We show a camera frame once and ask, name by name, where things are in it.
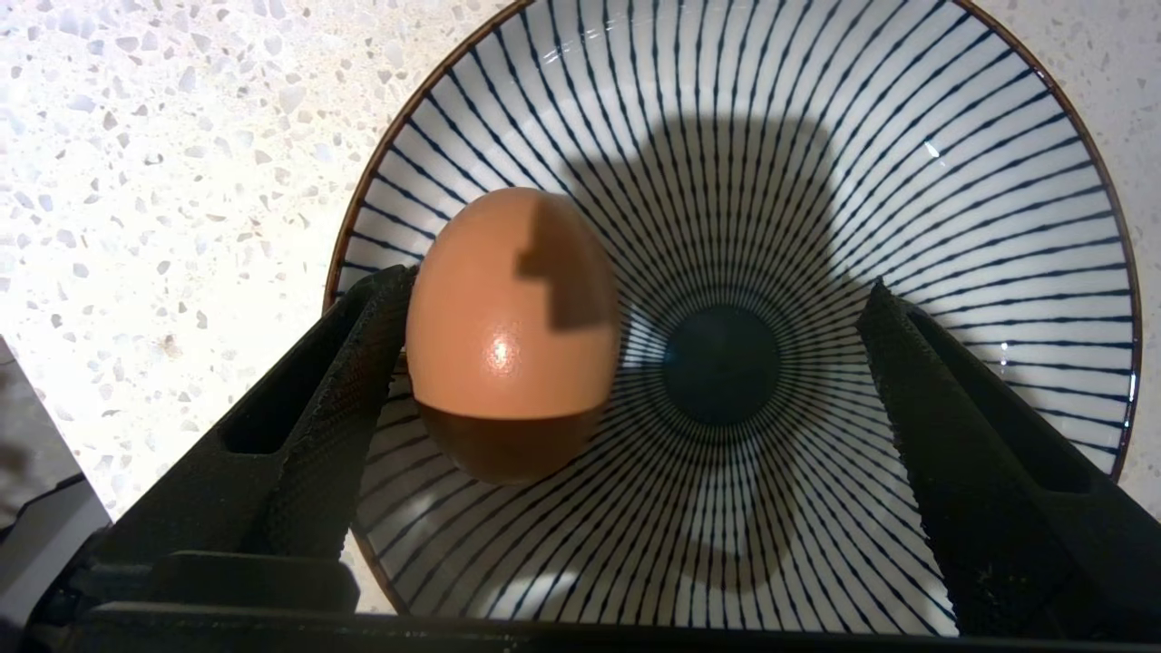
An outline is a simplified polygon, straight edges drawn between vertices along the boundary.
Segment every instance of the blue and white bowl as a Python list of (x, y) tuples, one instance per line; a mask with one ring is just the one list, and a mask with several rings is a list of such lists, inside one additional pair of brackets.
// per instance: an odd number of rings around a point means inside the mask
[[(956, 633), (854, 331), (877, 277), (1119, 471), (1140, 321), (1116, 195), (967, 1), (518, 2), (388, 130), (327, 302), (507, 186), (600, 235), (618, 380), (583, 455), (502, 488), (439, 453), (397, 378), (354, 530), (401, 611)], [(712, 392), (699, 329), (769, 373)]]

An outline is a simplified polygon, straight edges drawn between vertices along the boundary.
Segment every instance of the egg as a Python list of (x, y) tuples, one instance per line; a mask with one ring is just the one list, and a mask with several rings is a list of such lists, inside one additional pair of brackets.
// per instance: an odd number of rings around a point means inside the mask
[(612, 264), (563, 198), (488, 193), (419, 267), (408, 311), (412, 392), (432, 439), (482, 481), (533, 482), (584, 451), (619, 350)]

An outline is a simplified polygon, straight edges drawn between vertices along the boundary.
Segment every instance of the dark blue circle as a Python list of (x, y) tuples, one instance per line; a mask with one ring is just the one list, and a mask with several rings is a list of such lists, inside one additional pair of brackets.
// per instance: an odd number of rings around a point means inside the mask
[(665, 390), (708, 425), (737, 424), (762, 409), (778, 381), (778, 346), (753, 313), (715, 306), (686, 317), (665, 345)]

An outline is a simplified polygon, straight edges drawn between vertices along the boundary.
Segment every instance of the bowl rim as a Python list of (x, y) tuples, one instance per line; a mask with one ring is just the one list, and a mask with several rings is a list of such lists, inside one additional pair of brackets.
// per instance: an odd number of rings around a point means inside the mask
[[(500, 26), (521, 10), (535, 5), (536, 2), (551, 1), (553, 0), (514, 0), (511, 5), (500, 9), (496, 15), (484, 21), (483, 24), (476, 28), (468, 35), (467, 38), (460, 42), (455, 49), (444, 57), (444, 59), (435, 65), (432, 72), (428, 73), (424, 81), (416, 87), (411, 96), (408, 98), (408, 101), (395, 115), (395, 119), (391, 120), (387, 131), (380, 138), (378, 145), (375, 146), (375, 151), (367, 160), (366, 167), (363, 167), (362, 175), (359, 178), (359, 184), (351, 194), (346, 214), (342, 217), (342, 223), (340, 224), (338, 236), (336, 237), (334, 250), (331, 253), (331, 263), (326, 273), (326, 284), (323, 288), (322, 313), (326, 313), (326, 310), (334, 304), (334, 296), (339, 286), (339, 277), (342, 273), (342, 261), (346, 260), (347, 246), (351, 243), (351, 234), (354, 231), (355, 222), (359, 218), (359, 209), (361, 208), (360, 204), (362, 199), (367, 195), (367, 191), (370, 188), (370, 182), (375, 178), (375, 173), (380, 165), (382, 165), (383, 158), (387, 156), (387, 151), (395, 142), (395, 138), (411, 120), (411, 115), (417, 108), (419, 108), (419, 105), (427, 99), (428, 93), (444, 79), (447, 72), (454, 67), (455, 64), (457, 64), (460, 59), (463, 58), (463, 56), (467, 55), (473, 48), (478, 45), (479, 42), (490, 36), (499, 29)], [(1130, 372), (1137, 379), (1137, 383), (1134, 383), (1130, 390), (1128, 406), (1125, 410), (1125, 423), (1127, 425), (1120, 432), (1120, 442), (1117, 445), (1117, 459), (1113, 462), (1112, 471), (1110, 472), (1110, 476), (1113, 482), (1119, 481), (1120, 473), (1125, 466), (1125, 458), (1128, 453), (1128, 443), (1133, 426), (1137, 425), (1137, 397), (1139, 395), (1139, 383), (1141, 380), (1141, 356), (1142, 350), (1145, 349), (1141, 333), (1141, 295), (1140, 285), (1137, 279), (1137, 260), (1133, 257), (1133, 246), (1130, 241), (1128, 225), (1125, 222), (1125, 213), (1120, 204), (1120, 198), (1117, 195), (1117, 188), (1112, 182), (1112, 177), (1109, 174), (1109, 168), (1105, 166), (1104, 159), (1101, 157), (1101, 152), (1097, 150), (1096, 143), (1093, 141), (1093, 135), (1084, 125), (1084, 121), (1081, 120), (1076, 108), (1065, 95), (1063, 88), (1061, 88), (1052, 74), (1048, 73), (1044, 64), (1041, 64), (1032, 51), (1029, 50), (1011, 31), (1009, 31), (1007, 27), (980, 8), (975, 3), (975, 0), (953, 0), (953, 2), (956, 6), (971, 14), (972, 17), (983, 23), (983, 26), (991, 30), (995, 35), (1000, 36), (1004, 44), (1019, 55), (1019, 57), (1024, 60), (1024, 64), (1036, 72), (1037, 77), (1040, 78), (1045, 87), (1060, 105), (1060, 108), (1068, 116), (1073, 129), (1076, 130), (1077, 136), (1080, 136), (1081, 142), (1084, 144), (1089, 159), (1091, 159), (1097, 175), (1101, 179), (1101, 184), (1105, 187), (1105, 192), (1109, 196), (1109, 204), (1112, 208), (1113, 220), (1117, 224), (1117, 235), (1120, 237), (1120, 246), (1125, 257), (1125, 270), (1128, 277), (1130, 306), (1133, 311), (1133, 354)], [(403, 369), (405, 371), (406, 361), (403, 356), (405, 354), (401, 354), (401, 359)], [(399, 615), (410, 615), (406, 601), (403, 601), (403, 597), (394, 590), (390, 580), (387, 577), (387, 573), (377, 564), (375, 550), (367, 539), (367, 533), (362, 532), (362, 529), (358, 528), (355, 523), (352, 523), (351, 532), (359, 546), (359, 552), (362, 554), (363, 560), (370, 568), (372, 575), (378, 583), (380, 589), (382, 589), (383, 594), (387, 596), (388, 602), (391, 603), (391, 607), (395, 608)]]

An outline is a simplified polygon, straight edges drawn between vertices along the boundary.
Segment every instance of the countertop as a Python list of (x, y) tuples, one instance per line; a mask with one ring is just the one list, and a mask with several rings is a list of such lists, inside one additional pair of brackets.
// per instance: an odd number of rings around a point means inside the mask
[[(1063, 87), (1120, 195), (1145, 331), (1120, 482), (1161, 517), (1161, 2), (976, 3)], [(0, 7), (0, 333), (114, 518), (317, 320), (380, 136), (503, 5)]]

